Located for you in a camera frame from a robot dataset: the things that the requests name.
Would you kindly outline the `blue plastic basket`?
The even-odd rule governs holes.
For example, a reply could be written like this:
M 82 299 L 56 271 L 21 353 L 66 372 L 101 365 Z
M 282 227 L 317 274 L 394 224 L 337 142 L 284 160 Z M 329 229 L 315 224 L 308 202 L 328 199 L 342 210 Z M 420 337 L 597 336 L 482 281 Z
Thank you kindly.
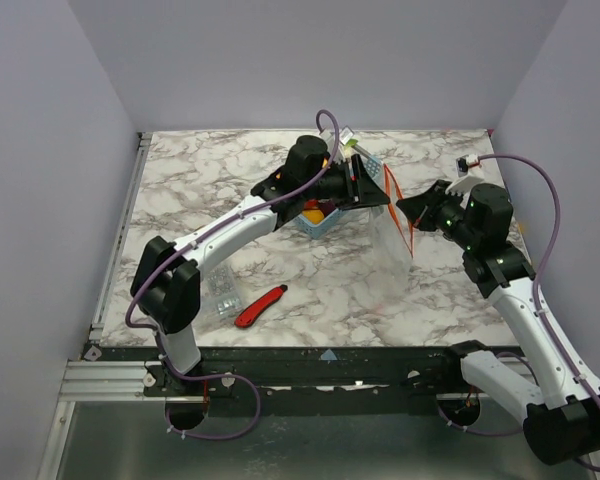
M 365 169 L 371 178 L 377 184 L 380 184 L 384 163 L 369 153 L 366 149 L 361 147 L 359 144 L 354 145 L 352 149 L 362 157 Z M 304 214 L 301 214 L 293 220 L 293 224 L 309 238 L 318 239 L 326 234 L 332 227 L 334 227 L 345 215 L 345 211 L 334 208 L 329 212 L 328 215 L 324 215 L 324 218 L 319 223 L 313 223 Z

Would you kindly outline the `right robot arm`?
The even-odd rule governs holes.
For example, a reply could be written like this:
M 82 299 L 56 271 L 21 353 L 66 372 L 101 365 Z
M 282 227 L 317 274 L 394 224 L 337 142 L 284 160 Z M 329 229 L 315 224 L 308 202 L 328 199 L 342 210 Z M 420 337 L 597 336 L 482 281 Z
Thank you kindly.
M 513 206 L 506 190 L 481 183 L 467 199 L 439 180 L 397 201 L 418 230 L 439 231 L 463 251 L 463 267 L 504 318 L 537 381 L 531 383 L 477 343 L 465 342 L 440 367 L 449 390 L 486 393 L 521 426 L 534 455 L 547 465 L 600 450 L 600 379 L 575 353 L 537 285 L 538 274 L 508 239 Z

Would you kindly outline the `clear zip top bag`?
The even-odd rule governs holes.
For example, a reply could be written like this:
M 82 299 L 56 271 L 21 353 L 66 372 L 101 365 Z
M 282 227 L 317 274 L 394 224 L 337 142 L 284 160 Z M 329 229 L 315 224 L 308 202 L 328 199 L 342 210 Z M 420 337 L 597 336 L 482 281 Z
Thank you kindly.
M 389 203 L 370 209 L 369 239 L 379 276 L 378 288 L 386 295 L 397 297 L 405 291 L 413 264 L 413 227 L 397 208 L 396 202 L 403 199 L 403 194 L 387 165 L 382 166 L 378 186 L 388 196 Z

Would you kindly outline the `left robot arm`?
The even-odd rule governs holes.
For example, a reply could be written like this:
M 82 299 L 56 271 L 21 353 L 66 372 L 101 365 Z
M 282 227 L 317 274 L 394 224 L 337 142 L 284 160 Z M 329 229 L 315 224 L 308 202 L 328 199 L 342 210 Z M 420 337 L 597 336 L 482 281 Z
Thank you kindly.
M 300 136 L 284 164 L 228 213 L 176 241 L 157 236 L 145 245 L 130 288 L 130 307 L 149 317 L 145 326 L 171 366 L 167 382 L 177 393 L 189 395 L 201 385 L 197 365 L 202 354 L 192 323 L 201 307 L 201 283 L 209 272 L 298 217 L 311 200 L 326 200 L 340 210 L 389 203 L 359 154 L 337 161 L 337 153 L 334 143 Z

